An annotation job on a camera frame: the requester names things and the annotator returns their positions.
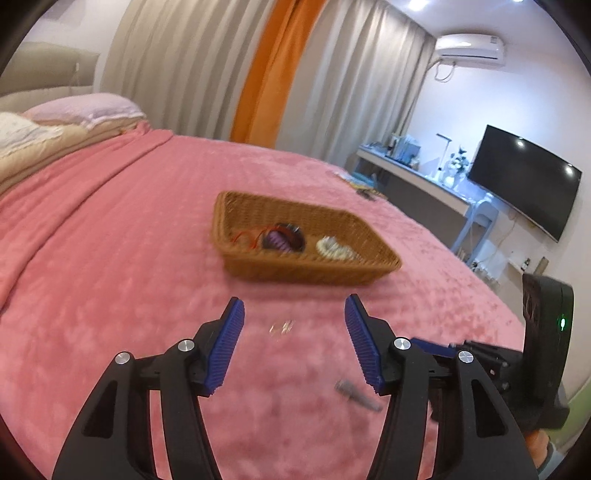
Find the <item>white air conditioner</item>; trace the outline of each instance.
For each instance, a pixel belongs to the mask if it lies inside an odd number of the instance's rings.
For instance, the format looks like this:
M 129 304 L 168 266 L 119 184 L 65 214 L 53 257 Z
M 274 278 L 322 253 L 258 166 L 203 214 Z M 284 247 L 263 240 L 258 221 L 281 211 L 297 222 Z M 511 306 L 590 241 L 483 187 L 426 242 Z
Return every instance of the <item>white air conditioner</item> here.
M 505 43 L 499 37 L 491 35 L 445 35 L 437 39 L 435 53 L 444 61 L 469 61 L 488 65 L 505 63 Z

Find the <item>metal bolt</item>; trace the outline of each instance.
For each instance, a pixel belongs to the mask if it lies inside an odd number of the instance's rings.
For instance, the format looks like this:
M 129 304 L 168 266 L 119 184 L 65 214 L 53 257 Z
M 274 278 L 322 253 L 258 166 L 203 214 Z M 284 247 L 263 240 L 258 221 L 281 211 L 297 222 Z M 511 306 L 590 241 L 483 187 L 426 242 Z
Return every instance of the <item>metal bolt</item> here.
M 129 362 L 129 359 L 131 358 L 131 355 L 127 352 L 121 352 L 118 353 L 117 355 L 115 355 L 115 363 L 119 364 L 119 365 L 123 365 L 126 364 L 127 362 Z
M 466 352 L 465 350 L 462 350 L 459 354 L 457 354 L 457 357 L 460 359 L 460 362 L 464 362 L 465 364 L 471 364 L 474 361 L 474 355 L 472 355 L 470 352 Z
M 193 342 L 192 340 L 183 340 L 178 343 L 178 349 L 182 352 L 188 352 L 190 350 L 193 350 L 194 348 L 195 342 Z
M 394 346 L 398 350 L 408 350 L 410 348 L 410 340 L 404 337 L 398 337 L 394 340 Z

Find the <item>brown basket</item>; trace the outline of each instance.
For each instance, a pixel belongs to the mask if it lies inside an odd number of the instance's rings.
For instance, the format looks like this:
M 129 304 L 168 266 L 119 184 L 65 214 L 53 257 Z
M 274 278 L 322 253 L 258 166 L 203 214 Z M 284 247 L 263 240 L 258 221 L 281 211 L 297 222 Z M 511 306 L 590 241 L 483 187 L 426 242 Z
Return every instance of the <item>brown basket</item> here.
M 256 236 L 276 223 L 298 225 L 306 237 L 302 253 L 250 249 L 231 239 L 240 231 Z M 316 251 L 316 242 L 334 236 L 361 260 L 330 260 Z M 399 270 L 399 256 L 361 218 L 345 210 L 289 202 L 242 192 L 221 192 L 213 214 L 213 242 L 226 270 L 251 281 L 283 281 L 330 285 L 365 285 Z

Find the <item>pink bedspread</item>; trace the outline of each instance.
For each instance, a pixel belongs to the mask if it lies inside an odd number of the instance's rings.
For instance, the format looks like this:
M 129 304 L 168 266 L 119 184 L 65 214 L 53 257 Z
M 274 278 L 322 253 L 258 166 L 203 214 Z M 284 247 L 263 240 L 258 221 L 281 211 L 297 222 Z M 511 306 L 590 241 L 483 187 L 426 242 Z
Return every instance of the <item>pink bedspread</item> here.
M 144 125 L 55 162 L 0 199 L 0 412 L 42 473 L 51 475 L 117 352 L 162 353 L 218 318 L 231 296 L 246 304 L 245 327 L 224 386 L 202 401 L 226 480 L 366 477 L 385 410 L 334 391 L 347 378 L 372 394 L 343 321 L 352 291 L 398 335 L 522 346 L 519 320 L 431 233 L 389 203 L 356 195 L 334 170 Z M 210 241 L 222 190 L 359 214 L 404 266 L 356 289 L 234 279 Z M 290 333 L 269 334 L 287 321 Z M 166 478 L 161 431 L 154 436 Z M 422 478 L 435 438 L 430 426 Z

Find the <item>flat screen television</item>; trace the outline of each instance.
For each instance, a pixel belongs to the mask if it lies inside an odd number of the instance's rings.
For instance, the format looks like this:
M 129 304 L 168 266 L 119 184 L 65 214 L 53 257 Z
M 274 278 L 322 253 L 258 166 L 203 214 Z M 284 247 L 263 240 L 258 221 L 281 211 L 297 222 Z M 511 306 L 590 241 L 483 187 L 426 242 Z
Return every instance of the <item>flat screen television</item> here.
M 527 140 L 488 125 L 468 179 L 521 212 L 556 242 L 582 172 Z

